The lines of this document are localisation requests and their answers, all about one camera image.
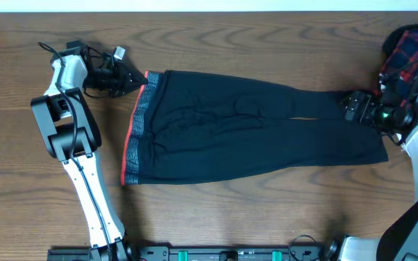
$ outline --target wooden surface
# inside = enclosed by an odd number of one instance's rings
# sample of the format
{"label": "wooden surface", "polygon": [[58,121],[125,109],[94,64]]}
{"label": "wooden surface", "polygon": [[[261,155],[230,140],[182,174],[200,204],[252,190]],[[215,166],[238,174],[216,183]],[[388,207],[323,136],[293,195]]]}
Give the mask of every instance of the wooden surface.
{"label": "wooden surface", "polygon": [[[0,260],[45,260],[52,246],[86,246],[75,190],[46,152],[30,100],[52,77],[51,55],[82,39],[126,46],[141,70],[194,70],[308,90],[369,88],[380,46],[418,13],[0,14]],[[119,186],[134,92],[87,99],[103,137],[112,200],[136,241],[174,245],[287,244],[330,231],[380,236],[413,200],[411,163],[388,140],[390,161],[366,166],[291,167],[191,186]]]}

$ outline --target white backdrop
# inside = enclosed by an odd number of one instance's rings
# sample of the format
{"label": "white backdrop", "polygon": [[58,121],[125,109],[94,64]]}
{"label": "white backdrop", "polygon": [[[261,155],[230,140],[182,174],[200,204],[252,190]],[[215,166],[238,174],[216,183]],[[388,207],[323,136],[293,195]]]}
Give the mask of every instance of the white backdrop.
{"label": "white backdrop", "polygon": [[418,0],[0,0],[0,12],[418,11]]}

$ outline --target plaid shirt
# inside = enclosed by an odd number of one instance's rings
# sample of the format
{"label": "plaid shirt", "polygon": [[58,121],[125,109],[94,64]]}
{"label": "plaid shirt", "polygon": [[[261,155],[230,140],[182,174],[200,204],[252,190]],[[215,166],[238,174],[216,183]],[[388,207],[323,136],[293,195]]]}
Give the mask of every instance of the plaid shirt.
{"label": "plaid shirt", "polygon": [[[393,53],[385,61],[380,73],[391,74],[410,62],[418,60],[418,32],[406,30],[399,39]],[[395,91],[402,97],[407,97],[412,83],[418,74],[418,62],[399,72],[399,79],[396,77]]]}

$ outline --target pant leg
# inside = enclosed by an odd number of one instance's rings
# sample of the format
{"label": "pant leg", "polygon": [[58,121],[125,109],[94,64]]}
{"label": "pant leg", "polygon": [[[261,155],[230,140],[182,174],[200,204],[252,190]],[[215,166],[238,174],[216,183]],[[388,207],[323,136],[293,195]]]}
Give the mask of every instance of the pant leg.
{"label": "pant leg", "polygon": [[388,160],[376,130],[343,120],[336,105],[342,96],[167,72],[145,113],[138,182],[201,183],[292,166]]}

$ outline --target red trim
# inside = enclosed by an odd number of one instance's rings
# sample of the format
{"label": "red trim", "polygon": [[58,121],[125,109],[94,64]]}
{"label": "red trim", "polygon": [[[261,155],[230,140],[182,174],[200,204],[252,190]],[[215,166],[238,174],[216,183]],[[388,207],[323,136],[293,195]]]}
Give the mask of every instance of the red trim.
{"label": "red trim", "polygon": [[[148,78],[148,71],[146,71],[144,73],[145,78]],[[122,156],[122,172],[120,173],[120,183],[122,184],[122,186],[125,185],[125,167],[126,167],[126,154],[127,154],[127,147],[128,147],[128,139],[130,138],[130,134],[131,134],[131,130],[133,128],[133,124],[134,124],[134,115],[135,115],[135,111],[136,111],[136,106],[138,105],[139,102],[139,97],[141,97],[143,90],[144,90],[145,85],[142,85],[142,87],[139,89],[139,94],[138,97],[136,98],[136,102],[135,102],[135,107],[133,112],[131,113],[130,116],[130,124],[128,125],[128,132],[127,132],[127,137],[125,138],[125,144],[123,146],[123,156]]]}

